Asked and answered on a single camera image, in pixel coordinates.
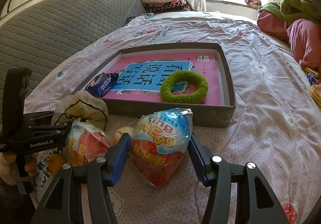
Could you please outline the person hand on left gripper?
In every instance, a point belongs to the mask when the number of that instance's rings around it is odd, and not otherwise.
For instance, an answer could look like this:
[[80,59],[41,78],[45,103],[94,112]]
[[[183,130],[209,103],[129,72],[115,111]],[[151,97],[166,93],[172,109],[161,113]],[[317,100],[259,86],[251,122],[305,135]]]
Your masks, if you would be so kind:
[[19,174],[16,165],[16,154],[1,152],[1,180],[10,186],[15,186],[17,181],[31,181],[37,173],[38,153],[33,153],[29,162],[25,163],[24,170],[27,177],[22,177]]

